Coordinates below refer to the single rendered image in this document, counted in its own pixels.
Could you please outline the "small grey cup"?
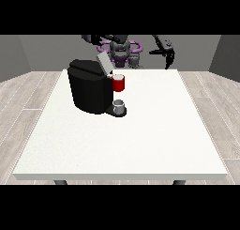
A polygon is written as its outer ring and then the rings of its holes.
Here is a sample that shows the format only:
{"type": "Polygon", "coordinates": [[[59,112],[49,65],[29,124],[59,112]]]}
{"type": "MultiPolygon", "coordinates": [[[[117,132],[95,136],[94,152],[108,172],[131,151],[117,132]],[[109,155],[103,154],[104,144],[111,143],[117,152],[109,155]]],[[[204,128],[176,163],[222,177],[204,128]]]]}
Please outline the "small grey cup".
{"type": "Polygon", "coordinates": [[[112,103],[113,112],[117,115],[122,114],[125,111],[125,103],[122,100],[115,100],[112,103]]]}

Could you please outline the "pale grey machine lid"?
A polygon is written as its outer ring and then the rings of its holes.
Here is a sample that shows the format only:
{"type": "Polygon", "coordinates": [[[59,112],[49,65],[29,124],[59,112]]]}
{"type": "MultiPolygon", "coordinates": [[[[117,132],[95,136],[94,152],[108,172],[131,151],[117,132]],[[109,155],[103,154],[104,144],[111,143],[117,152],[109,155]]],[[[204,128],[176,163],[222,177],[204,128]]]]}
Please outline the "pale grey machine lid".
{"type": "Polygon", "coordinates": [[[97,61],[106,75],[109,75],[113,71],[114,66],[106,52],[98,54],[97,61]]]}

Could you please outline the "small grey coffee pod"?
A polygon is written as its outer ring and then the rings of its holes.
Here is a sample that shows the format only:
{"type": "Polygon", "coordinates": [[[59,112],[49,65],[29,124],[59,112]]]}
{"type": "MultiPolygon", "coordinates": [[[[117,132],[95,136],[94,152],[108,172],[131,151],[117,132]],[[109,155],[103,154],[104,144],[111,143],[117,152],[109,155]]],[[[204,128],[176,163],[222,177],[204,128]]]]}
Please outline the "small grey coffee pod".
{"type": "Polygon", "coordinates": [[[131,54],[128,57],[128,66],[136,69],[139,66],[140,56],[138,54],[131,54]]]}

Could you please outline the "black coffee machine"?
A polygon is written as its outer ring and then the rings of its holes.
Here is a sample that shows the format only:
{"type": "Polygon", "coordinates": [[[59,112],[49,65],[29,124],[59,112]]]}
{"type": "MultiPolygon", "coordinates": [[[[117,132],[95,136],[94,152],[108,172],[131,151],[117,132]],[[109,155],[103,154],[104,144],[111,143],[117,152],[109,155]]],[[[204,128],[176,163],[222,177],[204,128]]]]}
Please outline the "black coffee machine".
{"type": "Polygon", "coordinates": [[[115,117],[127,114],[126,106],[120,115],[113,112],[113,73],[106,75],[98,61],[75,59],[69,63],[67,75],[74,104],[80,110],[115,117]]]}

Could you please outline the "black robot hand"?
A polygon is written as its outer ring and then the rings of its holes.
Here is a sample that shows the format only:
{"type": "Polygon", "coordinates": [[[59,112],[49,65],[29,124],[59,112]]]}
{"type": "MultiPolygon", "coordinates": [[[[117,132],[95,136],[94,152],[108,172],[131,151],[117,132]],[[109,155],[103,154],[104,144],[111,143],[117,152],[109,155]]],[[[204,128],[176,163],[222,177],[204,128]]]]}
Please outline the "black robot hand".
{"type": "Polygon", "coordinates": [[[102,40],[104,39],[109,39],[108,35],[92,35],[91,36],[91,43],[96,46],[101,46],[102,45],[102,40]]]}
{"type": "Polygon", "coordinates": [[[174,56],[175,56],[174,49],[170,49],[168,51],[154,50],[154,51],[150,51],[149,53],[152,55],[162,55],[166,60],[165,69],[168,69],[173,64],[174,56]]]}

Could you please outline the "red pod holder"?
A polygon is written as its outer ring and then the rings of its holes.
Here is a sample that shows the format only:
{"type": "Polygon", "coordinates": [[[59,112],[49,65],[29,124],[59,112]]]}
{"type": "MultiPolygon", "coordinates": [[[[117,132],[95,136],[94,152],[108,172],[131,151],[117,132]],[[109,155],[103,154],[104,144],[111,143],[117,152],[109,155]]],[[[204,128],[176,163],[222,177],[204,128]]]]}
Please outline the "red pod holder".
{"type": "Polygon", "coordinates": [[[125,76],[122,74],[114,74],[112,76],[112,90],[121,92],[125,89],[125,76]]]}

